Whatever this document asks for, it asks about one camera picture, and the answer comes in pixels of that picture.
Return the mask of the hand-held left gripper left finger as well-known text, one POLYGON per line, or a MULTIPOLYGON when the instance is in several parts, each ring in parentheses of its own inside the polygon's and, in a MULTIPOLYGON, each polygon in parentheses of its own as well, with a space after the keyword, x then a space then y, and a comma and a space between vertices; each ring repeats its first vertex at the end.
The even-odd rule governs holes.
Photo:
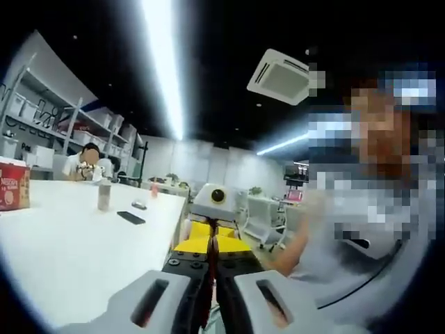
POLYGON ((204 252, 174 251, 162 271, 148 271, 111 297, 80 333, 199 333, 213 294, 213 240, 204 252))

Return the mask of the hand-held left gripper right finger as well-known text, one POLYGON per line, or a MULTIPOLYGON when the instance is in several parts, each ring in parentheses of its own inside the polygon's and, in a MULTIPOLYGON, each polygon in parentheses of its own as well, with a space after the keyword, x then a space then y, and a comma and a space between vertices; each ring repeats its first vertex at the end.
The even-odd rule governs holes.
POLYGON ((317 308, 239 239, 216 240, 216 300, 226 333, 320 333, 317 308))

